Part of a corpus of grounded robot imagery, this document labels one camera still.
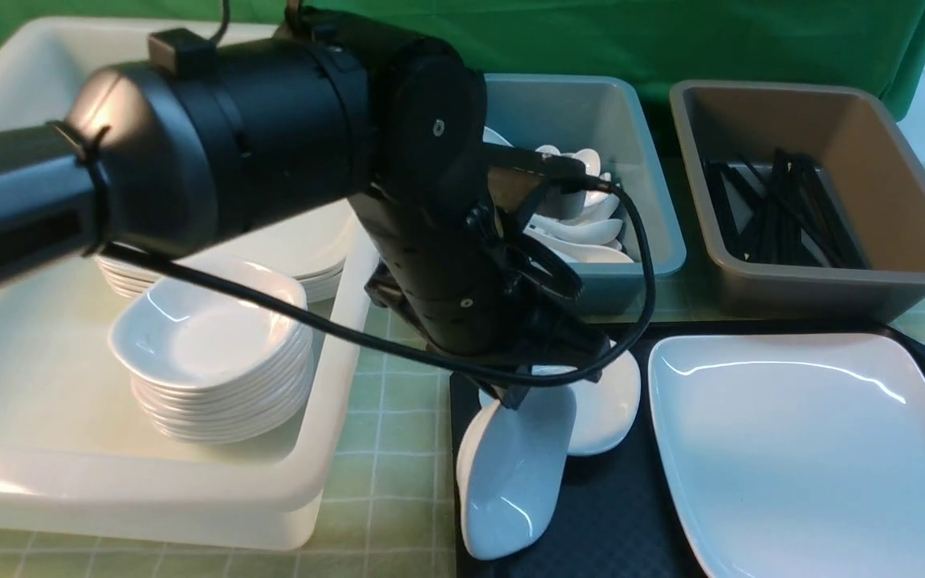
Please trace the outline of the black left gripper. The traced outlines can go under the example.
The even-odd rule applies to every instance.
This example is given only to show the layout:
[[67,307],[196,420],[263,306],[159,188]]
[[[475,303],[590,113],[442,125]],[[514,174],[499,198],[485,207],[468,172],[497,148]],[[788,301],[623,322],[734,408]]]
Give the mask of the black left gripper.
[[375,306],[395,314],[425,341],[419,363],[469,378],[495,397],[519,387],[536,366],[591,367],[591,380],[597,381],[613,347],[601,330],[515,274],[491,292],[429,300],[401,288],[379,263],[365,291]]

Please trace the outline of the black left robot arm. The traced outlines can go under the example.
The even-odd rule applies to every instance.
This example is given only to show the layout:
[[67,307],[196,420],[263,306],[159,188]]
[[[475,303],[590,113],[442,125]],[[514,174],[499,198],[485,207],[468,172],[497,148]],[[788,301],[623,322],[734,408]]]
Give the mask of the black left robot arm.
[[[486,80],[445,41],[290,1],[269,38],[185,28],[101,68],[69,113],[0,132],[0,286],[100,254],[243,299],[365,348],[454,371],[517,409],[598,381],[621,348],[568,306],[579,275],[524,233],[566,158],[486,143]],[[345,200],[381,263],[365,284],[425,341],[386,343],[189,257]]]

